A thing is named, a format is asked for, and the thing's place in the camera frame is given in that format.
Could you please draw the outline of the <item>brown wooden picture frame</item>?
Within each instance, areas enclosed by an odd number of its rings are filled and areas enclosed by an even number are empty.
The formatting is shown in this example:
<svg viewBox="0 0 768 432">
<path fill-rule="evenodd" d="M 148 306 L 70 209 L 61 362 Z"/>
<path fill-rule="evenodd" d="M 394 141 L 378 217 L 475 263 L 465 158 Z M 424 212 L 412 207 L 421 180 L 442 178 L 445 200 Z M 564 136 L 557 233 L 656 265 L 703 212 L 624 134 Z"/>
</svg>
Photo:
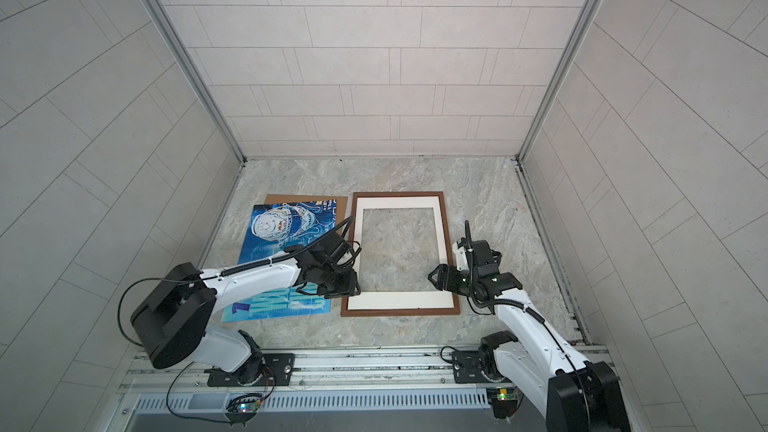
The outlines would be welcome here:
<svg viewBox="0 0 768 432">
<path fill-rule="evenodd" d="M 427 279 L 438 265 L 454 264 L 441 192 L 356 192 L 352 214 L 361 293 L 342 299 L 343 317 L 460 313 L 459 297 Z"/>
</svg>

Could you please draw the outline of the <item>blue poster photo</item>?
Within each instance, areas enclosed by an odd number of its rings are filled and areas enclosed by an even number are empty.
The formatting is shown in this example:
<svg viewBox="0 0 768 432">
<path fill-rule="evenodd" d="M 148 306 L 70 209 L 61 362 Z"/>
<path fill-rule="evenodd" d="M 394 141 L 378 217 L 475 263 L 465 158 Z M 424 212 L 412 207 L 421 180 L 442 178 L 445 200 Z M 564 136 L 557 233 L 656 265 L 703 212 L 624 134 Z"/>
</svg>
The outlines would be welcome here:
<svg viewBox="0 0 768 432">
<path fill-rule="evenodd" d="M 238 262 L 244 264 L 281 253 L 285 248 L 307 245 L 331 230 L 336 223 L 336 201 L 297 202 L 253 207 Z M 315 294 L 308 285 L 280 288 L 243 299 L 223 310 L 225 323 L 327 314 L 331 301 Z"/>
</svg>

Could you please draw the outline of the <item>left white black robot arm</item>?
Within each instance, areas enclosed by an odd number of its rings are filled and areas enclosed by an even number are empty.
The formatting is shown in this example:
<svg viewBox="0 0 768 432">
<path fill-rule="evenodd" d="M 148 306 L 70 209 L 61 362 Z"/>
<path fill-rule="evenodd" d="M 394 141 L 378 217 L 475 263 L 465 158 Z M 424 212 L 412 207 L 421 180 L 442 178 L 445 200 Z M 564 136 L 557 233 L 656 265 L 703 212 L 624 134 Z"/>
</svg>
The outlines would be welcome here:
<svg viewBox="0 0 768 432">
<path fill-rule="evenodd" d="M 313 242 L 282 254 L 226 269 L 175 266 L 134 310 L 130 325 L 152 366 L 167 369 L 189 360 L 239 374 L 263 367 L 263 353 L 244 332 L 214 326 L 217 312 L 250 297 L 295 288 L 326 300 L 360 293 L 354 249 L 346 234 L 348 217 Z"/>
</svg>

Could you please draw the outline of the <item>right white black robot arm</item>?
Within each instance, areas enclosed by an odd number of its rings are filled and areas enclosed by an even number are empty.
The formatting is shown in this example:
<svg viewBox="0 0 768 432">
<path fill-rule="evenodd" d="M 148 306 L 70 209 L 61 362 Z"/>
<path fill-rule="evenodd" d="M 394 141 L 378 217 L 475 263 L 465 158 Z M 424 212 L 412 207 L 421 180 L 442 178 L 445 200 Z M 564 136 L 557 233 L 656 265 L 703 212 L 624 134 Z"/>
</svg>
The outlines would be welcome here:
<svg viewBox="0 0 768 432">
<path fill-rule="evenodd" d="M 487 241 L 468 237 L 454 244 L 453 252 L 458 265 L 441 264 L 428 280 L 488 309 L 506 326 L 481 340 L 481 373 L 513 383 L 549 431 L 629 431 L 615 372 L 605 362 L 590 361 L 554 330 L 522 283 L 500 270 L 502 254 Z"/>
</svg>

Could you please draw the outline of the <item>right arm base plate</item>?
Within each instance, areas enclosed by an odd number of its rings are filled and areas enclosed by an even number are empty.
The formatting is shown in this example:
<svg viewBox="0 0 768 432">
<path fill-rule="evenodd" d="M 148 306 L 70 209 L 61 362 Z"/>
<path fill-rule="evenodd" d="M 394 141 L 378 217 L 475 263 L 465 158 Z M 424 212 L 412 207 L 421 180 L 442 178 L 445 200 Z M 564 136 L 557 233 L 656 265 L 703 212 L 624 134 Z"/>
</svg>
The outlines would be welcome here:
<svg viewBox="0 0 768 432">
<path fill-rule="evenodd" d="M 453 349 L 451 364 L 454 380 L 458 384 L 490 384 L 501 380 L 491 367 L 488 352 Z"/>
</svg>

